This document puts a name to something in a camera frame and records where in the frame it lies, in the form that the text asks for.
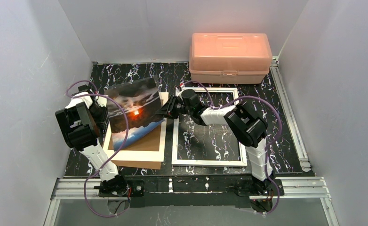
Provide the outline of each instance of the metal frame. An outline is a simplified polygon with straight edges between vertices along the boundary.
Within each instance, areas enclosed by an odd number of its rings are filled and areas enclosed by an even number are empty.
[[[44,221],[44,226],[53,226],[55,224],[56,215],[58,213],[60,199],[52,199],[49,204],[46,219]]]
[[[331,199],[320,198],[322,207],[324,208],[325,217],[327,218],[329,226],[339,226],[338,220],[336,218],[334,208],[331,204]]]
[[[282,84],[282,77],[278,66],[276,64],[272,64],[272,66],[270,67],[270,71],[272,73],[272,78],[274,80],[277,93],[280,97],[282,109],[284,110],[285,116],[287,118],[289,130],[291,131],[291,135],[294,140],[297,156],[301,161],[308,161],[309,157],[307,156],[302,137],[300,136],[299,128],[297,127],[297,123],[295,121],[294,113],[292,111],[291,104],[289,103],[287,93],[285,91],[284,85]]]
[[[205,93],[206,90],[201,87],[184,87],[186,89],[192,89],[195,92]],[[232,93],[233,98],[238,98],[238,89],[237,88],[206,88],[210,93]],[[238,142],[240,149],[240,161],[217,161],[217,160],[183,160],[177,159],[178,154],[178,127],[179,122],[178,119],[174,120],[173,127],[173,147],[172,147],[172,165],[173,166],[216,166],[216,167],[240,167],[247,166],[247,158],[246,158],[246,150],[245,146]]]
[[[330,199],[331,194],[327,188],[324,177],[278,177],[282,181],[285,195],[280,198],[322,198]],[[84,199],[84,178],[64,178],[58,179],[51,200],[67,200],[67,199]],[[89,179],[87,182],[87,199],[107,199],[107,200],[125,200],[125,197],[99,197],[98,190],[94,186],[99,186],[101,180],[98,178]],[[169,185],[169,191],[166,193],[183,193],[175,192],[173,184]],[[265,199],[265,195],[250,196],[250,199]]]

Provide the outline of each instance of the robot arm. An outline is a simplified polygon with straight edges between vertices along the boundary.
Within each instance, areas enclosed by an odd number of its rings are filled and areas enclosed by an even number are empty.
[[[93,93],[84,85],[74,96]],[[108,156],[99,143],[99,138],[106,131],[107,107],[103,97],[72,98],[66,108],[55,113],[59,127],[66,144],[75,148],[99,170]],[[99,172],[102,186],[100,190],[105,193],[120,194],[126,191],[126,182],[119,175],[117,166],[109,161]]]
[[[266,180],[272,173],[270,163],[265,162],[267,123],[253,109],[249,101],[224,108],[205,106],[192,89],[176,88],[176,95],[170,96],[168,102],[157,112],[168,119],[177,119],[180,114],[187,114],[199,125],[228,125],[243,145],[247,146],[252,175],[260,181]]]

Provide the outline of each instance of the white wall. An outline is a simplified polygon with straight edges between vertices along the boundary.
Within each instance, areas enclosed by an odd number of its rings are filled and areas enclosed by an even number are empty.
[[[280,70],[341,225],[368,225],[368,1],[310,0]]]
[[[308,0],[59,0],[92,61],[188,61],[195,32],[266,33],[277,56]]]
[[[0,225],[44,223],[69,154],[54,114],[90,71],[57,0],[0,0]]]

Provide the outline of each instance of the table surface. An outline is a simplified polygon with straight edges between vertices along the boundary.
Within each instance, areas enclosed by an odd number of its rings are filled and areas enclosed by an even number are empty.
[[[160,92],[174,94],[175,86],[189,81],[191,75],[188,63],[154,63],[154,64],[102,64],[95,65],[91,74],[91,80],[100,92],[103,93],[108,87],[124,82],[152,76],[159,86]],[[299,158],[296,154],[292,136],[290,134],[286,117],[281,107],[279,95],[272,75],[269,73],[261,84],[205,84],[206,87],[237,88],[239,96],[251,95],[265,99],[279,112],[283,122],[282,136],[275,145],[270,147],[269,161],[278,174],[302,173]],[[228,94],[213,94],[215,105],[225,104],[232,100]],[[272,111],[258,101],[252,101],[255,109],[268,122],[267,142],[276,134],[277,127]],[[189,126],[188,119],[180,120],[178,158],[196,160],[220,160],[232,161],[238,159],[238,143],[230,131],[224,127],[210,129],[197,126],[194,129]],[[184,139],[191,139],[191,148],[185,144]],[[167,121],[165,160],[160,170],[141,169],[131,167],[119,167],[126,176],[168,176],[168,175],[212,175],[212,174],[248,174],[251,173],[248,159],[247,167],[194,167],[194,166],[172,166],[172,139],[173,120]],[[95,172],[94,167],[88,159],[75,150],[71,150],[65,169],[66,177],[85,177]]]

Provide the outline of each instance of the plastic storage box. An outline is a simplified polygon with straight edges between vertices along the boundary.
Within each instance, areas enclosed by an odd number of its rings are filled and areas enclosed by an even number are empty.
[[[270,69],[266,34],[195,33],[190,47],[192,80],[202,83],[257,84]]]

